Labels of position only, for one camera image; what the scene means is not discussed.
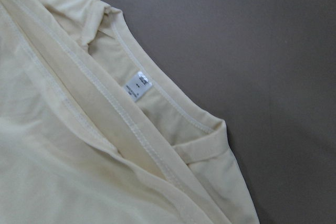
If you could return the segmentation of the cream long-sleeve printed shirt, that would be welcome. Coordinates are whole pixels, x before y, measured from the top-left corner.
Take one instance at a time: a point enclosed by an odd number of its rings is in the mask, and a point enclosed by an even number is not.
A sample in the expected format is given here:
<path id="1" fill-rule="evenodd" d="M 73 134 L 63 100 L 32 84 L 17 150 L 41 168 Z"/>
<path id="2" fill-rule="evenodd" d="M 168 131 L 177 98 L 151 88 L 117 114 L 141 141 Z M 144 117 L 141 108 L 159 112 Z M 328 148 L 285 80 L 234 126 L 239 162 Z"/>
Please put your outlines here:
<path id="1" fill-rule="evenodd" d="M 226 123 L 101 0 L 1 0 L 1 223 L 258 223 Z"/>

